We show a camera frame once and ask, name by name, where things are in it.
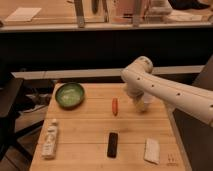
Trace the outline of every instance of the chair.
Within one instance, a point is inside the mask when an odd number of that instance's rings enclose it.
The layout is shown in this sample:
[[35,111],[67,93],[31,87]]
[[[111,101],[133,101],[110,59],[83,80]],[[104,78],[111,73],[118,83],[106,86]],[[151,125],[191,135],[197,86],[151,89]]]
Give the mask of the chair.
[[0,60],[0,161],[10,146],[31,161],[32,155],[17,140],[43,124],[43,121],[40,121],[15,132],[15,121],[20,116],[19,111],[35,107],[34,102],[25,95],[26,87],[23,83],[24,79],[14,78]]
[[[213,91],[213,55],[193,82],[193,86]],[[177,128],[192,170],[213,170],[213,128],[175,109]]]

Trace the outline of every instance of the bowl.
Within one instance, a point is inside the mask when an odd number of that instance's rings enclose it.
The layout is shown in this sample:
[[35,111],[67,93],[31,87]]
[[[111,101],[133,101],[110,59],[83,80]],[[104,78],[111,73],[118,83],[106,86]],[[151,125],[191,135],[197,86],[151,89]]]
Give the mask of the bowl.
[[84,100],[84,95],[84,88],[79,83],[71,82],[58,88],[55,99],[62,108],[71,109]]

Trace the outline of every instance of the white bottle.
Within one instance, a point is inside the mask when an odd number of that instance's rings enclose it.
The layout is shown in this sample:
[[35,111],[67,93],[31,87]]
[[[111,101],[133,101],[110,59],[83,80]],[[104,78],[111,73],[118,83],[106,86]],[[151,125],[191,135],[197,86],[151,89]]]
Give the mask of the white bottle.
[[42,157],[45,159],[55,158],[57,136],[58,122],[56,119],[53,119],[51,125],[47,129],[45,142],[43,144]]

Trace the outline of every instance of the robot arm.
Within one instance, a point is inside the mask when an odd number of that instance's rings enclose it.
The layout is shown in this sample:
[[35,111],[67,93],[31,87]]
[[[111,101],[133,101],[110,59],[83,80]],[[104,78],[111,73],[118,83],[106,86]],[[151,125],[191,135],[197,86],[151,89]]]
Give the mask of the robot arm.
[[127,83],[127,94],[136,99],[144,92],[181,109],[198,120],[213,126],[213,92],[151,75],[152,62],[139,57],[121,73]]

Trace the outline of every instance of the red object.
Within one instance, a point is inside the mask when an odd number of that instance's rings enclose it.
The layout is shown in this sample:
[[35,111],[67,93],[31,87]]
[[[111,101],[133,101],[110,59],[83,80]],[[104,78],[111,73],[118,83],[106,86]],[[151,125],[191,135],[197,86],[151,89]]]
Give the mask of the red object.
[[117,98],[112,99],[112,113],[115,116],[117,116],[117,114],[118,114],[118,99]]

